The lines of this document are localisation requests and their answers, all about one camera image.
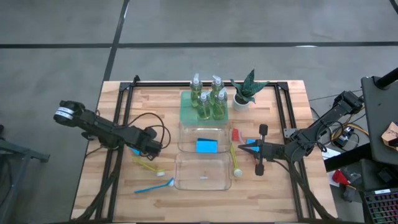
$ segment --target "concrete floor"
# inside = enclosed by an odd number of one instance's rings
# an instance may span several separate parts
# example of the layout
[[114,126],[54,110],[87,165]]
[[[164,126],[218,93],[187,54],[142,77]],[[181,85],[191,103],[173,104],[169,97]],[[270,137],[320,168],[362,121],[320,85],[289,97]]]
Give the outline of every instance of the concrete floor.
[[[1,1],[0,44],[111,43],[122,4]],[[131,0],[120,42],[397,41],[397,21],[388,0]],[[60,100],[95,109],[108,57],[109,49],[0,49],[5,137],[51,154],[48,164],[31,162],[16,222],[68,220],[87,142],[52,116]],[[256,68],[257,79],[305,80],[313,99],[358,90],[361,77],[384,75],[397,58],[398,47],[119,49],[110,79],[188,80],[196,72],[240,79]],[[311,106],[322,114],[332,101]],[[340,218],[363,220],[359,203],[333,193]]]

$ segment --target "wooden tabletop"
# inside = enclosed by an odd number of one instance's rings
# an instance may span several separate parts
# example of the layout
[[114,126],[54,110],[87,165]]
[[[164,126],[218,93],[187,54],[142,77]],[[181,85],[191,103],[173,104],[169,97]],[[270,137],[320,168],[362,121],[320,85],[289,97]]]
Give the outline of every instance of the wooden tabletop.
[[[104,82],[98,109],[101,116],[113,120],[120,82]],[[310,105],[301,80],[288,81],[290,97],[298,128],[306,128],[313,122]],[[234,142],[236,156],[243,170],[241,178],[232,175],[232,186],[223,191],[177,190],[173,187],[135,194],[135,190],[164,184],[175,176],[175,157],[178,149],[180,94],[188,88],[181,87],[142,87],[135,88],[129,120],[145,112],[159,115],[171,132],[170,146],[163,149],[152,162],[140,158],[148,164],[164,169],[166,175],[156,177],[139,164],[132,161],[132,152],[125,147],[120,173],[118,196],[116,199],[114,222],[282,222],[296,221],[296,212],[289,174],[278,164],[264,161],[263,176],[254,173],[254,161],[248,153],[238,149]],[[278,108],[274,89],[265,87],[255,95],[256,104],[251,103],[249,111],[237,112],[232,109],[234,88],[228,88],[229,123],[239,128],[243,138],[258,138],[259,125],[267,124],[266,141],[283,144]],[[126,101],[122,104],[121,120]],[[287,126],[290,126],[287,108],[284,104]],[[153,116],[143,116],[134,125],[140,128],[159,124]],[[98,142],[90,142],[88,152],[96,149]],[[82,214],[98,193],[103,174],[106,150],[97,151],[85,160],[80,184],[73,207],[72,218]],[[305,158],[310,188],[320,203],[336,217],[336,208],[331,194],[322,155],[318,149]],[[307,214],[305,199],[301,192],[302,207]]]

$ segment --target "blue object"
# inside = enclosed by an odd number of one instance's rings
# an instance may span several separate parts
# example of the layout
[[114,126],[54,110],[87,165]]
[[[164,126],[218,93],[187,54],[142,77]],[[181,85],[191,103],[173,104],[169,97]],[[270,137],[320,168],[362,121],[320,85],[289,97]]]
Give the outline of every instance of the blue object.
[[139,151],[137,149],[133,149],[132,147],[129,147],[129,149],[137,156],[139,156]]
[[143,192],[147,192],[147,191],[150,191],[150,190],[158,189],[158,188],[161,188],[161,187],[167,187],[167,186],[172,187],[172,186],[174,186],[174,183],[173,183],[173,185],[171,184],[172,182],[174,182],[174,178],[173,177],[169,181],[167,181],[166,184],[162,184],[162,185],[155,186],[155,187],[148,187],[147,189],[136,190],[136,191],[134,191],[134,193],[143,193]]
[[217,153],[217,141],[198,138],[197,153]]
[[[246,140],[246,144],[250,144],[250,143],[253,143],[253,142],[255,142],[255,141],[256,141],[256,140],[254,140],[254,139],[247,139],[247,140]],[[258,151],[259,151],[259,148],[258,148],[258,147],[251,147],[251,150],[258,152]]]

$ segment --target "spray bottle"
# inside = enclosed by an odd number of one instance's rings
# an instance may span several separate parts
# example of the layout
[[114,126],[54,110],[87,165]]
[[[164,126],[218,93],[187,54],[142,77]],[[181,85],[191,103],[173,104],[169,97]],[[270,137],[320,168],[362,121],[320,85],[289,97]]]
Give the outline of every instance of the spray bottle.
[[198,107],[197,107],[199,119],[209,119],[211,116],[209,95],[210,95],[209,91],[200,94],[200,99],[198,101]]
[[215,97],[213,104],[213,119],[224,119],[227,110],[227,94],[224,87]]
[[196,73],[195,76],[193,77],[193,80],[191,81],[190,87],[191,87],[191,104],[194,108],[198,106],[198,100],[201,92],[203,84],[199,80],[199,74]]
[[224,83],[221,81],[221,78],[213,75],[214,81],[211,83],[211,93],[210,93],[210,103],[213,105],[215,102],[215,98],[218,96],[218,93],[222,88],[224,88]]

